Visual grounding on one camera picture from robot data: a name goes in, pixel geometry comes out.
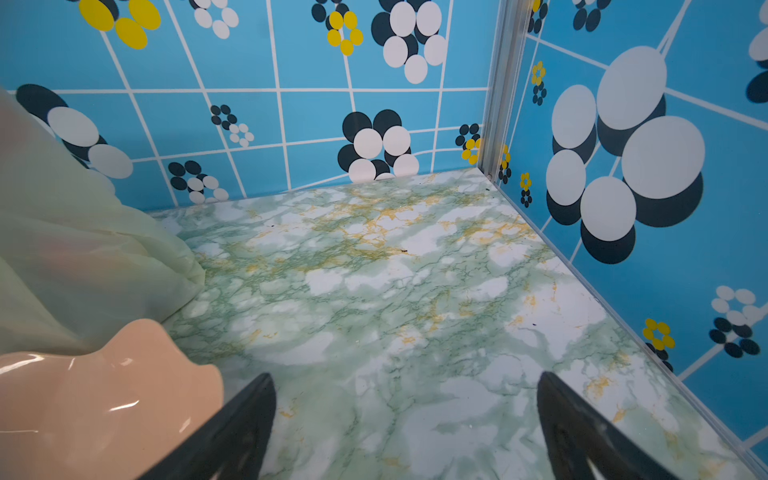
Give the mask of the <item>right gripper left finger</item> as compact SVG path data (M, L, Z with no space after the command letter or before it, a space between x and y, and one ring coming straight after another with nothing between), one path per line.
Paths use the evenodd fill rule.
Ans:
M257 479L276 415L273 378L262 373L144 479Z

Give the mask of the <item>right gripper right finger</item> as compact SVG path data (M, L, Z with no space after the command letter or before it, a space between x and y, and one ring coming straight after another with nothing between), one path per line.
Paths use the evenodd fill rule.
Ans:
M555 478L675 477L552 372L539 378L537 408Z

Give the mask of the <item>pink scalloped fruit bowl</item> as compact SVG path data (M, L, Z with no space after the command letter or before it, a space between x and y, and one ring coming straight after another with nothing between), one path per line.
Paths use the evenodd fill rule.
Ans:
M85 355L1 358L4 479L137 479L224 404L223 378L156 321Z

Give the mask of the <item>cream printed plastic bag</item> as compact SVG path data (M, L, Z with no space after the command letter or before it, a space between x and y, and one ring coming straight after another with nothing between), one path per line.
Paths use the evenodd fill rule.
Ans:
M1 97L1 350L85 354L203 288L191 249Z

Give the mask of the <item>right aluminium corner post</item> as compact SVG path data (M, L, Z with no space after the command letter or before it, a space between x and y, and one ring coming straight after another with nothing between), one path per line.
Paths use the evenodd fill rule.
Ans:
M494 182L512 114L533 2L499 2L478 168Z

